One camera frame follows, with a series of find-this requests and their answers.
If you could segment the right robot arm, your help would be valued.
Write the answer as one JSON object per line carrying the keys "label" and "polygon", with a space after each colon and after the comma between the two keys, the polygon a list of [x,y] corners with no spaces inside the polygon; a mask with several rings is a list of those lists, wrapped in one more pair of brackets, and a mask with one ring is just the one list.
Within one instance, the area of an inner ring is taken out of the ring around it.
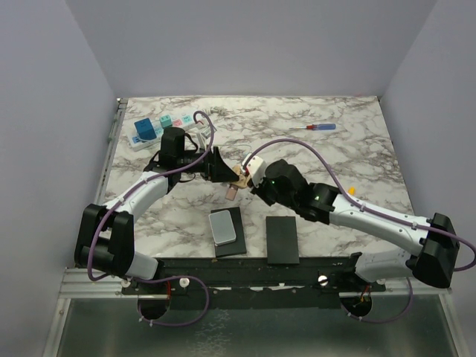
{"label": "right robot arm", "polygon": [[267,205],[278,203],[306,221],[351,228],[396,246],[357,253],[356,264],[341,273],[347,289],[358,291],[367,283],[399,277],[414,277],[439,289],[451,285],[460,244],[447,216],[436,213],[426,219],[372,205],[337,187],[308,182],[283,159],[267,164],[254,157],[244,168],[251,192]]}

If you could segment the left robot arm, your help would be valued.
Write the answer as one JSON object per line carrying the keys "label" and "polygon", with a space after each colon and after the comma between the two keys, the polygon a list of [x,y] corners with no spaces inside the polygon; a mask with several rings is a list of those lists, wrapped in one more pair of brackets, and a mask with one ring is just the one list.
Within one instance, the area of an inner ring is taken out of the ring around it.
{"label": "left robot arm", "polygon": [[138,218],[181,181],[182,173],[198,173],[204,180],[218,183],[239,180],[217,147],[186,150],[189,137],[181,128],[166,128],[160,150],[131,188],[104,205],[85,208],[74,251],[78,266],[105,275],[138,278],[138,284],[150,294],[162,289],[164,275],[157,270],[158,261],[135,250]]}

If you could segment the beige cube socket adapter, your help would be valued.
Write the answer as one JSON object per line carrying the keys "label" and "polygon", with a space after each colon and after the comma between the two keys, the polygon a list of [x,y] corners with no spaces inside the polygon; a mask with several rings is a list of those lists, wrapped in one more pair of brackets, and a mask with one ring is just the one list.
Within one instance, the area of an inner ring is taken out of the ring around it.
{"label": "beige cube socket adapter", "polygon": [[235,165],[233,171],[238,175],[238,180],[232,182],[231,184],[238,187],[239,189],[245,189],[248,187],[248,182],[250,180],[250,175],[247,171],[243,171],[240,165]]}

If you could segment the dusty pink USB charger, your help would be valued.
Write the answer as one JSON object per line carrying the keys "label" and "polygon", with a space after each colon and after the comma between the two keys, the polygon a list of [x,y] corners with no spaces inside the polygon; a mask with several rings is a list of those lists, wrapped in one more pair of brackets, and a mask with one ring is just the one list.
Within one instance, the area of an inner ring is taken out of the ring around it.
{"label": "dusty pink USB charger", "polygon": [[229,187],[228,187],[228,190],[226,192],[226,195],[225,195],[225,198],[229,201],[233,201],[235,200],[236,196],[237,196],[237,193],[238,193],[238,190],[239,188],[234,185],[234,184],[231,184]]}

